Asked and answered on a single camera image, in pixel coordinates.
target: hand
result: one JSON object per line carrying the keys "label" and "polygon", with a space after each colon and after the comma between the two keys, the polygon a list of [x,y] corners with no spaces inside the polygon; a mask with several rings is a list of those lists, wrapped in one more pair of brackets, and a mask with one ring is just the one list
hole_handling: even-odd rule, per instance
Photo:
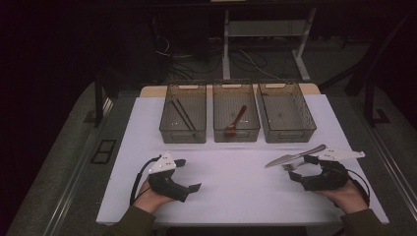
{"label": "hand", "polygon": [[344,213],[354,213],[368,208],[362,198],[361,192],[356,188],[352,181],[336,190],[314,191],[318,195],[328,197],[332,202],[336,203]]}
{"label": "hand", "polygon": [[138,198],[133,202],[133,206],[141,208],[148,213],[154,213],[162,205],[173,202],[174,200],[154,192],[149,185],[148,179],[139,190]]}

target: table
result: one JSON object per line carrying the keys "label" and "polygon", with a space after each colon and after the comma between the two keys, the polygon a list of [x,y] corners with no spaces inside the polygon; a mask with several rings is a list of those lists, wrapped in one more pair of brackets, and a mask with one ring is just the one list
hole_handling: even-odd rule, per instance
{"label": "table", "polygon": [[[166,88],[144,88],[132,110],[96,221],[103,224],[118,221],[129,206],[136,174],[149,159],[170,150],[174,158],[187,160],[184,167],[176,169],[173,180],[184,186],[202,183],[202,187],[185,203],[175,202],[159,209],[155,227],[341,224],[341,210],[326,198],[305,192],[278,167],[264,168],[284,154],[302,152],[320,144],[350,149],[326,96],[312,84],[300,87],[318,127],[308,143],[267,144],[262,129],[254,143],[215,143],[208,87],[208,137],[205,144],[198,145],[163,143],[158,126]],[[365,177],[356,159],[342,163]],[[320,171],[319,167],[310,165],[302,174]],[[388,223],[372,188],[371,208],[381,222]]]}

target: brown spoon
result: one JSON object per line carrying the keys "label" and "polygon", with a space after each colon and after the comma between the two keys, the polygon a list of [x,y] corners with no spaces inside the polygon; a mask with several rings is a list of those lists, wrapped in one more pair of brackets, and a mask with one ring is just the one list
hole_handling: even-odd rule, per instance
{"label": "brown spoon", "polygon": [[224,129],[224,134],[226,137],[234,137],[236,136],[236,125],[239,122],[240,118],[242,118],[243,114],[246,111],[247,106],[243,105],[242,108],[240,108],[239,114],[237,115],[236,119]]}

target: metal utensil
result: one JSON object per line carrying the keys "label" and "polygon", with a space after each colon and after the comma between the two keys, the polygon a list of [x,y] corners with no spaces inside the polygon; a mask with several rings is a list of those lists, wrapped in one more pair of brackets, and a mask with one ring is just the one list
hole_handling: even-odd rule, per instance
{"label": "metal utensil", "polygon": [[298,163],[290,163],[290,164],[283,164],[282,169],[285,171],[294,171],[298,168],[298,166],[303,165],[303,164],[307,164],[308,162],[306,161],[300,161]]}
{"label": "metal utensil", "polygon": [[275,159],[275,160],[271,161],[270,163],[268,163],[265,166],[265,168],[275,166],[275,165],[278,165],[278,164],[281,164],[281,163],[284,163],[284,162],[287,162],[287,161],[290,161],[290,160],[293,160],[293,159],[297,159],[297,158],[299,158],[303,155],[306,155],[306,154],[316,153],[316,152],[319,152],[319,151],[324,150],[324,149],[326,149],[326,145],[320,145],[316,148],[313,148],[311,150],[307,150],[305,152],[301,152],[299,154],[287,154],[287,155],[284,155],[284,156],[282,156],[278,159]]}
{"label": "metal utensil", "polygon": [[236,125],[239,122],[240,118],[242,118],[243,114],[245,113],[246,108],[247,106],[243,105],[242,108],[240,108],[239,114],[236,116],[236,119],[233,121],[233,123],[231,123],[224,129],[224,135],[226,137],[236,136]]}

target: person's left hand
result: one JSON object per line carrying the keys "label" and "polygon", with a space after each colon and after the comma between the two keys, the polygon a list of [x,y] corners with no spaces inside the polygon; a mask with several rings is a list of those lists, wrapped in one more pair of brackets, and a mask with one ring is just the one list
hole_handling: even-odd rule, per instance
{"label": "person's left hand", "polygon": [[149,185],[148,179],[139,190],[139,196],[133,202],[133,206],[142,210],[154,213],[162,205],[173,202],[174,200],[154,192]]}

